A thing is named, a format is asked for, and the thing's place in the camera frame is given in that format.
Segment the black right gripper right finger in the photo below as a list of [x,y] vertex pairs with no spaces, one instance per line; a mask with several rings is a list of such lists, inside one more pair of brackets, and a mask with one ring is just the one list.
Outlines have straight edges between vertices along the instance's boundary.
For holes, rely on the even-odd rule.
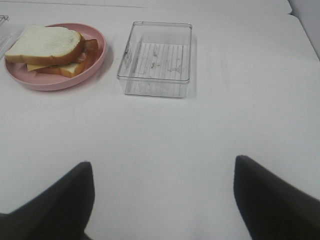
[[320,238],[320,201],[248,156],[235,159],[233,193],[253,240]]

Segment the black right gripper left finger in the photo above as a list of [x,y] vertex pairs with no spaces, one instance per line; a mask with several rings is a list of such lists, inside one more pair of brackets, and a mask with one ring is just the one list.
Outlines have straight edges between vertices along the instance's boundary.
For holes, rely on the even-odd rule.
[[2,240],[88,240],[95,202],[92,165],[80,162],[41,194],[0,215]]

